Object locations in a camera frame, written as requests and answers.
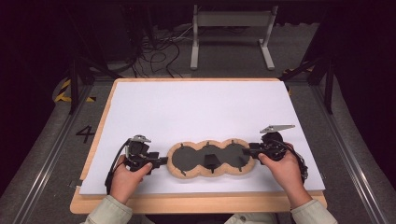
white paper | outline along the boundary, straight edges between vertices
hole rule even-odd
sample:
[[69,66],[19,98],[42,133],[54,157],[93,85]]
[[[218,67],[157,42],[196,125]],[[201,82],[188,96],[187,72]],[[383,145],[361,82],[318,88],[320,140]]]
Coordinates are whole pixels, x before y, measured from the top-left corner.
[[[308,166],[308,190],[323,190],[286,87],[280,81],[118,82],[92,165],[80,194],[106,194],[105,180],[122,144],[136,134],[151,139],[149,151],[165,157],[176,143],[239,138],[260,142],[268,125],[294,124],[281,131]],[[280,191],[270,171],[256,161],[246,175],[178,179],[166,165],[152,171],[135,194]]]

table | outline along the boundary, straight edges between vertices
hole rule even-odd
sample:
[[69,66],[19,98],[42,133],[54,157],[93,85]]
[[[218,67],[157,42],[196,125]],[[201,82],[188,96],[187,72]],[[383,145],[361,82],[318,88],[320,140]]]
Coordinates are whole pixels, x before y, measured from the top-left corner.
[[[145,81],[274,81],[275,78],[124,78],[118,82],[145,82]],[[82,171],[81,180],[85,180],[97,151],[101,135],[104,130],[107,114],[111,106],[111,99],[115,85],[109,95],[104,114],[94,137],[92,147]],[[314,199],[327,206],[322,190],[311,190],[309,193]],[[75,214],[90,213],[105,195],[81,195],[77,188],[70,205]],[[288,212],[289,200],[283,191],[278,192],[222,192],[222,193],[171,193],[135,195],[128,203],[135,214],[199,214],[199,213],[254,213],[254,212]]]

hand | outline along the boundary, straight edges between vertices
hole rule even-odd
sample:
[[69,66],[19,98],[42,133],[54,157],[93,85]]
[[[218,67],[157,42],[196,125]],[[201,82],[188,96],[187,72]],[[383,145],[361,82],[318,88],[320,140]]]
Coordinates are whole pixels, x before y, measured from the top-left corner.
[[139,183],[143,181],[143,177],[151,170],[152,164],[149,162],[138,171],[131,172],[123,164],[124,160],[125,155],[120,155],[111,182],[110,195],[120,203],[126,204]]
[[291,208],[296,208],[312,200],[304,188],[297,158],[290,151],[287,151],[285,157],[280,161],[273,161],[263,153],[259,154],[259,160],[271,170],[276,182],[285,190]]

metal frame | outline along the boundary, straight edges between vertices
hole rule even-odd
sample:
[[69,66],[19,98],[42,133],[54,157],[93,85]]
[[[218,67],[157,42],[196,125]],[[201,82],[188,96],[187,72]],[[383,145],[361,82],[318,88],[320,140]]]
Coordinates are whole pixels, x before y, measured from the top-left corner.
[[192,17],[192,52],[191,52],[191,70],[198,69],[199,53],[199,26],[263,26],[265,27],[265,36],[259,39],[262,56],[267,64],[268,70],[274,70],[275,66],[268,50],[268,41],[274,26],[277,6],[271,11],[199,11],[198,6],[194,5]]

dark background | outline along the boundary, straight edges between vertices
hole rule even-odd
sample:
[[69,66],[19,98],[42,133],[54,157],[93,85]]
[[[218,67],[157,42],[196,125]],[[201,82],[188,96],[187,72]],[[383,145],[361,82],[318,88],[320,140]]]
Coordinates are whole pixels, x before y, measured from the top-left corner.
[[[63,7],[51,8],[32,1],[0,3],[1,194],[45,126],[54,107],[52,92],[68,76],[71,54],[78,53],[104,64],[132,61],[139,53],[143,26],[125,24],[120,6],[100,10],[69,7],[74,18],[71,21]],[[143,12],[141,7],[128,8],[135,15]],[[192,7],[149,7],[148,12],[153,24],[171,29],[191,22]],[[318,30],[305,58],[314,59],[331,49],[335,74],[352,118],[395,188],[396,178],[392,174],[396,173],[393,152],[396,90],[392,85],[396,45],[392,41],[396,35],[392,27],[396,19],[393,14],[385,1],[358,1],[350,8],[348,5],[332,11],[316,4],[281,6],[276,23],[309,24],[328,16],[330,22],[323,22],[325,25]],[[97,22],[103,25],[98,28]],[[62,31],[57,29],[59,24],[64,25]],[[88,42],[81,41],[78,27],[84,28]],[[106,32],[104,27],[113,30]],[[129,41],[131,31],[133,42]]]

